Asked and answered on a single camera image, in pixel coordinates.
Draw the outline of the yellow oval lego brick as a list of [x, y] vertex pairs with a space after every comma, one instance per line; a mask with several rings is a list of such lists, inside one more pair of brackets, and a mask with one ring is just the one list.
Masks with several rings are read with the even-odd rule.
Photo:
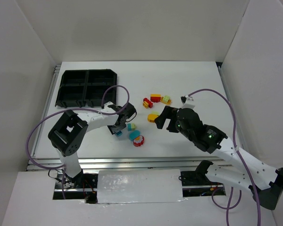
[[157, 114], [149, 114], [148, 117], [147, 117], [147, 120], [148, 122], [151, 122], [151, 123], [154, 123], [155, 122], [155, 119], [158, 118], [158, 115]]

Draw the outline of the teal oval lego brick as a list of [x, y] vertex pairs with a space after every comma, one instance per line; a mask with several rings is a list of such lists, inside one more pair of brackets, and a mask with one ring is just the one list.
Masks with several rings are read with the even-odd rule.
[[133, 141], [134, 139], [136, 139], [138, 136], [140, 135], [140, 131], [139, 130], [134, 130], [133, 132], [131, 132], [129, 134], [129, 139], [131, 141]]

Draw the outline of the red flower print lego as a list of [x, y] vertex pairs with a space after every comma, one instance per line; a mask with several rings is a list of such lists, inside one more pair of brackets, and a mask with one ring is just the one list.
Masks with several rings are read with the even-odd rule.
[[136, 137], [136, 138], [133, 140], [133, 145], [134, 145], [135, 147], [142, 146], [142, 145], [144, 144], [144, 141], [145, 141], [144, 136], [139, 135], [138, 137]]

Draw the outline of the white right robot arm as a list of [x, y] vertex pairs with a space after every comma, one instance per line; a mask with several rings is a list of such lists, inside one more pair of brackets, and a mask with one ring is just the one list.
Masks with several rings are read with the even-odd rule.
[[218, 182], [244, 190], [259, 200], [260, 206], [275, 210], [283, 192], [283, 168], [274, 168], [255, 158], [242, 148], [235, 148], [233, 141], [221, 130], [203, 124], [191, 108], [166, 106], [155, 119], [162, 129], [170, 120], [169, 132], [181, 133], [200, 150], [219, 157], [239, 172], [232, 172], [210, 162], [202, 161], [196, 171], [211, 182]]

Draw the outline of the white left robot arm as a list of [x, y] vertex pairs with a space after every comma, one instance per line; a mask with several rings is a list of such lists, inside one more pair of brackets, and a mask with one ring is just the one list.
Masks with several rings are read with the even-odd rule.
[[67, 110], [62, 114], [50, 130], [48, 138], [64, 165], [66, 178], [74, 187], [81, 186], [85, 181], [77, 155], [85, 134], [107, 127], [112, 135], [118, 135], [126, 128], [127, 120], [136, 114], [137, 111], [131, 103], [120, 107], [112, 102], [105, 103], [101, 113], [75, 113]]

